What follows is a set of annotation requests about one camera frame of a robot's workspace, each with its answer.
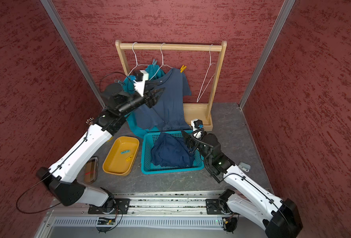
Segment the grey-blue t-shirt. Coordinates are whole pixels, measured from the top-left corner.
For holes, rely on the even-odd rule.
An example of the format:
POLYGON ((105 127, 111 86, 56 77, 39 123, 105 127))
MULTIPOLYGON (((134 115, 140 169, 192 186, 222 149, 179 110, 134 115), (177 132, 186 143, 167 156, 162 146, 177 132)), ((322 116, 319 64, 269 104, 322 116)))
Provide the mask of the grey-blue t-shirt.
POLYGON ((173 68, 153 82, 154 89, 164 88, 165 90, 152 108, 144 104, 134 111, 137 126, 143 130, 156 127, 160 131, 190 129, 185 121, 183 110, 184 96, 191 95, 185 74, 173 68))

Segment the navy blue t-shirt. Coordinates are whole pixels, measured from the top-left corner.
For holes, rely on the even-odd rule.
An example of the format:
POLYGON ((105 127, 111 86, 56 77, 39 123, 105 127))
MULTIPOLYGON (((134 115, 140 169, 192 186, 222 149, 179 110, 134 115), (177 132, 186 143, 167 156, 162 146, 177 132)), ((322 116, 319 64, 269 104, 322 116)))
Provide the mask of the navy blue t-shirt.
POLYGON ((161 132, 151 149, 151 163, 161 167, 188 168, 194 163, 194 153, 184 139, 161 132))

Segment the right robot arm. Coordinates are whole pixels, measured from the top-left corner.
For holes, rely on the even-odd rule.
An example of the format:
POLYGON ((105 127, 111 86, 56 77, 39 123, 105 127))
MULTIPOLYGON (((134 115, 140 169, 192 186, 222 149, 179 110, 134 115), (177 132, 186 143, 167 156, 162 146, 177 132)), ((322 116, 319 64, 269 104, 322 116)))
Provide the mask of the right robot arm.
POLYGON ((245 174, 250 166, 235 164, 221 151, 214 134, 198 129, 182 131, 187 148, 197 150, 203 157, 204 167, 217 182, 226 182, 237 191, 227 189, 219 197, 224 213, 236 213, 258 225, 269 238, 296 238, 303 228, 297 205, 265 190, 245 174))

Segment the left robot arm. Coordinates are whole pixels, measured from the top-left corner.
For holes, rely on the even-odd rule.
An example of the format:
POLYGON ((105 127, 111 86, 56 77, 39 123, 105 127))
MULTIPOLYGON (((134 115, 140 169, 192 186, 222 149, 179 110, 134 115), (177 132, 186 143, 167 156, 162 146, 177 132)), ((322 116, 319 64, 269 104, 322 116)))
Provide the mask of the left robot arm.
POLYGON ((40 168, 37 176, 46 188, 64 206, 86 203, 110 213, 114 196, 102 188, 95 188, 77 182, 76 178, 91 156, 126 122, 126 116, 142 105, 152 108, 164 92, 152 83, 144 84, 144 92, 130 94, 119 83, 112 83, 102 92, 105 109, 89 123, 82 138, 56 163, 49 168, 40 168))

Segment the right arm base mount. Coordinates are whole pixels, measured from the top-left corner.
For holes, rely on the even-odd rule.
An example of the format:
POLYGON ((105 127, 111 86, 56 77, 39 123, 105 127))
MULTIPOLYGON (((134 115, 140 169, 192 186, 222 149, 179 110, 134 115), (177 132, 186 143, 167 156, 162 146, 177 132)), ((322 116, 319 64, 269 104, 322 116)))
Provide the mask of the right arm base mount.
POLYGON ((227 207, 223 206, 219 199, 206 199, 206 212, 208 215, 233 215, 234 213, 227 207))

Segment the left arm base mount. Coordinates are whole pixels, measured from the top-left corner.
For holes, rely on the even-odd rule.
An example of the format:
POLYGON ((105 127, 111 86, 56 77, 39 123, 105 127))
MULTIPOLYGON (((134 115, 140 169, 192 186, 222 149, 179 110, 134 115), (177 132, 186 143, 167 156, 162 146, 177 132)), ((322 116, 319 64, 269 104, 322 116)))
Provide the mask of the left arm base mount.
POLYGON ((88 214, 112 216, 119 213, 126 215, 130 206, 130 201, 131 200, 129 198, 108 199, 106 203, 101 207, 90 205, 88 214))

